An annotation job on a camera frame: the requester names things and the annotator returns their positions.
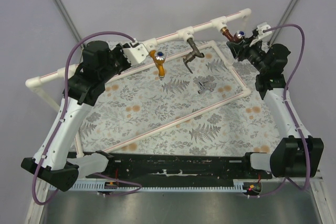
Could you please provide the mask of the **brown faucet chrome knob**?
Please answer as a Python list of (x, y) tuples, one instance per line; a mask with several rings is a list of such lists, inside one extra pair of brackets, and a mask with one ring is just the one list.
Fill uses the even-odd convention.
[(223, 36), (225, 36), (228, 41), (230, 42), (235, 42), (235, 43), (239, 43), (241, 42), (244, 38), (245, 38), (245, 32), (242, 30), (238, 30), (237, 32), (235, 32), (235, 34), (231, 34), (231, 32), (229, 31), (229, 29), (227, 27), (223, 27), (220, 31), (222, 33)]

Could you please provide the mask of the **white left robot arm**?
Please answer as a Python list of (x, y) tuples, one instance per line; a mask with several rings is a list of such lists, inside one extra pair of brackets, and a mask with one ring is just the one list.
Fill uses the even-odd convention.
[(91, 41), (82, 51), (83, 61), (65, 85), (61, 108), (42, 146), (21, 167), (61, 191), (69, 190), (78, 178), (99, 173), (115, 174), (111, 155), (96, 151), (80, 158), (68, 158), (83, 120), (92, 110), (105, 84), (131, 67), (121, 44), (113, 49), (105, 41)]

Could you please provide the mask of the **white PVC pipe frame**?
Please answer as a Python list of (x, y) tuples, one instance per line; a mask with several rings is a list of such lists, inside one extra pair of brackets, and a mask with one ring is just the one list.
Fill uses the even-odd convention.
[[(246, 22), (250, 15), (251, 10), (246, 8), (140, 44), (144, 44), (149, 53), (152, 50), (158, 51), (164, 43), (177, 39), (186, 40), (206, 29), (221, 30), (227, 27), (229, 22), (237, 19)], [(131, 66), (130, 69), (112, 77), (107, 82), (107, 92), (115, 91), (115, 97), (106, 98), (105, 101), (97, 103), (94, 112), (89, 115), (93, 118), (96, 114), (102, 114), (108, 109), (108, 104), (112, 104), (116, 108), (124, 108), (127, 111), (127, 120), (113, 119), (111, 113), (92, 122), (85, 119), (72, 143), (76, 147), (77, 154), (83, 155), (83, 142), (104, 140), (101, 132), (92, 131), (99, 123), (111, 122), (117, 129), (116, 135), (109, 137), (109, 142), (104, 147), (105, 152), (113, 152), (250, 95), (250, 88), (246, 86), (232, 62), (225, 57), (216, 42), (209, 41), (199, 45), (198, 48), (215, 52), (216, 56), (213, 60), (224, 70), (222, 74), (216, 75), (215, 79), (223, 81), (223, 86), (213, 88), (213, 92), (206, 91), (204, 94), (198, 94), (199, 85), (193, 84), (185, 73), (177, 71), (186, 52), (169, 55), (166, 58), (163, 64), (165, 77), (160, 80), (158, 69), (148, 54), (142, 63)]]

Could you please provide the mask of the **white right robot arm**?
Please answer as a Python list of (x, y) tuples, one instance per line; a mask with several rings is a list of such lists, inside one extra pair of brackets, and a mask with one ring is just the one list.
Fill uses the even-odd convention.
[(259, 170), (271, 172), (275, 177), (314, 177), (324, 144), (304, 127), (292, 107), (289, 80), (283, 74), (291, 52), (282, 44), (273, 44), (264, 51), (262, 43), (258, 29), (251, 37), (238, 31), (226, 43), (234, 59), (247, 60), (258, 70), (256, 90), (269, 108), (281, 138), (271, 154), (251, 153), (250, 160), (241, 164), (240, 172), (248, 179), (254, 178)]

